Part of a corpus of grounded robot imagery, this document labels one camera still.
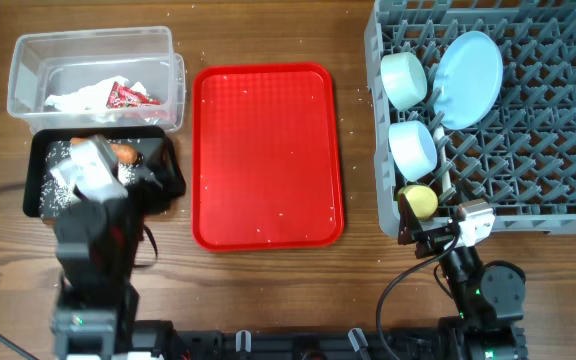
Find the yellow plastic cup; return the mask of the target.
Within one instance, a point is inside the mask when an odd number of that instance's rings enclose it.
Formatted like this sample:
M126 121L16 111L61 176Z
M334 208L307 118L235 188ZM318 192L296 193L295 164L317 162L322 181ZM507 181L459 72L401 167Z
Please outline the yellow plastic cup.
M404 195L419 220L426 221L436 212L439 202L435 192L425 185L408 185L397 196Z

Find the orange carrot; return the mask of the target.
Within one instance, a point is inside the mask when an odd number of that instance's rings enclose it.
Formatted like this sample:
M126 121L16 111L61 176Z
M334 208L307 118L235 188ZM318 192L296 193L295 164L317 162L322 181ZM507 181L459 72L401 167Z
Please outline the orange carrot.
M70 144L79 145L85 141L92 140L93 138L73 137L70 139ZM112 142L109 143L109 146L121 164L134 165L138 162L139 154L133 147Z

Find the light blue bowl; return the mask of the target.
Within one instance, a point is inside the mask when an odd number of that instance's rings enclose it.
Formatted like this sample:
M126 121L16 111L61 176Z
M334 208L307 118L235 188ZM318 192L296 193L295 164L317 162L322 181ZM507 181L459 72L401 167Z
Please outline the light blue bowl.
M420 121L391 124L388 142L393 160L408 181L417 181L437 166L437 148L428 128Z

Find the white plastic spoon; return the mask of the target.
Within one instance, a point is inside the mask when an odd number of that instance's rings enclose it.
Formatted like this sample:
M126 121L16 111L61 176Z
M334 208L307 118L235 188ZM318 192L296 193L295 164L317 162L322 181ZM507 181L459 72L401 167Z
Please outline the white plastic spoon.
M437 147L439 157L439 169L437 170L436 181L441 185L440 199L446 201L452 197L455 190L450 179L450 168L452 163L446 155L446 145L449 138L445 134L444 127L439 125L433 132L433 140Z

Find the red snack wrapper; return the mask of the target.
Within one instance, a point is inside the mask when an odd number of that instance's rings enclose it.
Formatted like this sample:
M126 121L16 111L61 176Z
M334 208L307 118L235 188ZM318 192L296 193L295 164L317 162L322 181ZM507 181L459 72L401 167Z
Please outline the red snack wrapper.
M107 98L106 107L114 108L136 108L145 106L159 106L161 102L144 95L129 87L115 82Z

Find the white napkin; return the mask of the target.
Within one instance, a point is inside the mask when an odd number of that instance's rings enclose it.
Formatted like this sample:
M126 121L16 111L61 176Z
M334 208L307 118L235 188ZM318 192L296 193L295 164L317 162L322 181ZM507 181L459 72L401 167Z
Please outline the white napkin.
M106 107L106 102L115 82L129 87L129 80L127 78L115 76L101 80L94 85L83 87L70 94L50 95L44 101L44 105L46 107L55 108L61 112L101 111L110 109ZM134 83L129 88L151 97L140 82Z

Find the green bowl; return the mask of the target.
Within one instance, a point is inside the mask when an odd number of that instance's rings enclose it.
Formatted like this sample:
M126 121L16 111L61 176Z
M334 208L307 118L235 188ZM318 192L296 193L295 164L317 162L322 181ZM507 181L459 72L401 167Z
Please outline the green bowl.
M405 111L426 97L426 74L420 60L412 53L384 56L380 71L388 100L397 110Z

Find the light blue plate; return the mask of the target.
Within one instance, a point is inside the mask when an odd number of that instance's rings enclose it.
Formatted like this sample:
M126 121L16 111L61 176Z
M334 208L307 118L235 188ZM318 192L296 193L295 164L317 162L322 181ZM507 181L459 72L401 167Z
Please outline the light blue plate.
M482 120L492 109L503 80L499 47L485 33L460 35L440 60L433 82L439 96L433 104L441 124L461 130Z

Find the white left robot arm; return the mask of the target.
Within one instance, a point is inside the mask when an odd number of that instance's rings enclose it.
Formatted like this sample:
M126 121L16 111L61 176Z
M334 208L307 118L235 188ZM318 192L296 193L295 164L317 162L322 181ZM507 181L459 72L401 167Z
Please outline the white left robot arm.
M169 351L172 324L137 320L139 294L131 283L138 246L153 237L145 216L164 212L185 192L173 145L164 138L160 147L150 179L130 185L116 177L116 144L101 136L72 145L50 170L82 197L54 226L62 266L51 325L58 359L157 358Z

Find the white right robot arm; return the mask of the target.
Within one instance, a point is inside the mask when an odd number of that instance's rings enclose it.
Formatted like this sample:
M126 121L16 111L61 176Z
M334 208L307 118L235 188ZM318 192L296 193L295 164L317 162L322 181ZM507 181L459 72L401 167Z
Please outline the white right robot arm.
M525 272L507 261L483 263L476 249L492 232L493 207L482 199L462 203L445 225L425 230L405 195L398 206L398 243L437 261L459 312L439 320L443 358L526 359L527 339L516 326L524 318Z

